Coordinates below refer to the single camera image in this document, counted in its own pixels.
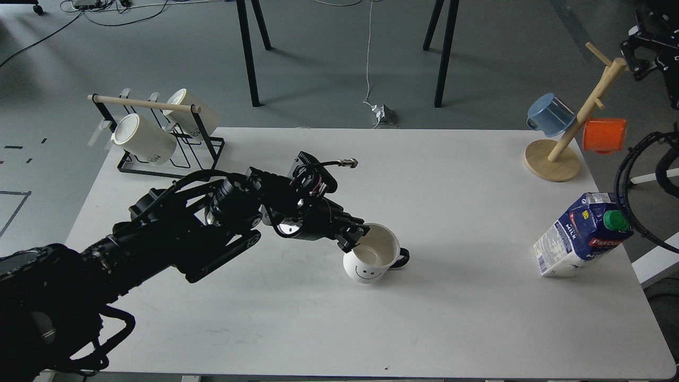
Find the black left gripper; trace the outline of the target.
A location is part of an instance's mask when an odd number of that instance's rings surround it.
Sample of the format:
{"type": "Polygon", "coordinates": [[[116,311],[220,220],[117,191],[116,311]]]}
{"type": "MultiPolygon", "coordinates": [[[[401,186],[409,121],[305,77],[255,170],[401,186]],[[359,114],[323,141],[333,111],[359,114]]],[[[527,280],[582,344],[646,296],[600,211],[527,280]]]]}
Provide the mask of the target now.
{"type": "Polygon", "coordinates": [[[249,167],[246,186],[261,203],[264,223],[280,237],[306,241],[327,238],[349,253],[371,228],[327,198],[326,194],[334,193],[338,186],[327,166],[355,168],[358,160],[320,162],[301,151],[286,176],[249,167]]]}

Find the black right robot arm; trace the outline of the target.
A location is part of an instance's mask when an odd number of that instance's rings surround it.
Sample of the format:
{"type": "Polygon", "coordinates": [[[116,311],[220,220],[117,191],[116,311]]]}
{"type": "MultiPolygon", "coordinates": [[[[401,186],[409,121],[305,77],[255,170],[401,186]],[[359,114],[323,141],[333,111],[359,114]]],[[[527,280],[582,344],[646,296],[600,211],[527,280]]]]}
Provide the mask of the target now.
{"type": "MultiPolygon", "coordinates": [[[[636,81],[658,71],[664,78],[670,107],[677,110],[678,63],[677,63],[677,1],[647,1],[647,10],[635,10],[636,24],[628,32],[626,40],[619,44],[620,52],[636,81]]],[[[652,144],[668,144],[669,150],[656,164],[654,177],[660,188],[670,196],[677,197],[677,184],[669,176],[672,164],[677,160],[677,123],[671,132],[652,132],[640,143],[628,149],[614,179],[614,193],[621,197],[617,205],[623,217],[641,237],[658,247],[677,253],[677,247],[656,237],[636,217],[628,203],[630,187],[633,186],[630,172],[635,162],[652,144]]]]}

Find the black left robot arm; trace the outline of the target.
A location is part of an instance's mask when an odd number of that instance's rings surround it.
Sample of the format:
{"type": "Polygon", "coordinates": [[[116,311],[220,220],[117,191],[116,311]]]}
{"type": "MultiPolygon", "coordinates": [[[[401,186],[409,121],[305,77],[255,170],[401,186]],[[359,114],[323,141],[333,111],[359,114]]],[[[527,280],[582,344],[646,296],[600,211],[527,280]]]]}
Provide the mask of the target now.
{"type": "Polygon", "coordinates": [[[2,258],[2,381],[32,381],[43,370],[83,376],[106,368],[129,336],[133,315],[112,306],[146,280],[175,267],[196,283],[261,238],[327,238],[347,253],[370,231],[326,197],[337,182],[327,166],[300,152],[287,176],[250,167],[245,174],[201,170],[151,188],[130,220],[78,252],[50,244],[2,258]]]}

